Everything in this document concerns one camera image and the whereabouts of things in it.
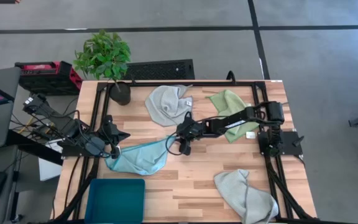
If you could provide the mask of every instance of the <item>gray cloth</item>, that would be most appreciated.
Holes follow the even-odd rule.
[[[222,172],[215,175],[215,185],[223,199],[242,218],[243,224],[265,224],[278,214],[278,205],[264,191],[252,188],[247,183],[247,170]]]
[[[164,127],[182,123],[186,112],[193,108],[192,97],[181,99],[189,87],[159,86],[153,90],[145,101],[152,120]]]

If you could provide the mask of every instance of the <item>white label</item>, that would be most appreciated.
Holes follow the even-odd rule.
[[[247,137],[247,139],[255,139],[256,134],[253,131],[247,131],[246,137]]]
[[[233,128],[233,127],[236,127],[236,126],[238,126],[240,124],[244,124],[244,123],[245,123],[245,121],[243,121],[243,120],[237,121],[236,123],[227,125],[225,128]]]

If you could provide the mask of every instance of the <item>towel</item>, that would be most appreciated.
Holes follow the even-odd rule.
[[[109,157],[104,161],[107,167],[113,171],[152,175],[165,166],[167,161],[165,142],[167,139],[124,148],[117,159]],[[168,140],[168,148],[174,141],[174,137]]]
[[[242,99],[230,90],[224,90],[213,96],[208,97],[215,108],[218,110],[219,116],[229,116],[244,110],[250,103],[244,103]],[[259,126],[256,122],[247,122],[237,127],[228,129],[224,134],[229,143],[232,143],[245,135],[248,131],[252,131]]]
[[[193,98],[181,97],[190,86],[159,86],[147,97],[145,105],[157,124],[167,127],[183,122],[187,111],[193,108]]]
[[[267,192],[250,187],[247,170],[238,169],[215,175],[216,188],[242,218],[242,224],[266,224],[278,214],[278,205]]]

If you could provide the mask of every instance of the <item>green leaves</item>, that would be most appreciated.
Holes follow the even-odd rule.
[[[118,34],[100,30],[84,42],[83,52],[75,51],[75,57],[75,70],[89,72],[97,79],[102,76],[120,80],[127,72],[126,63],[131,61],[131,50]]]

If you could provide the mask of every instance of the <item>black plant pot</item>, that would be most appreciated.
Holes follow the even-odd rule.
[[[110,89],[110,98],[119,105],[124,106],[131,102],[131,88],[124,82],[117,82]]]

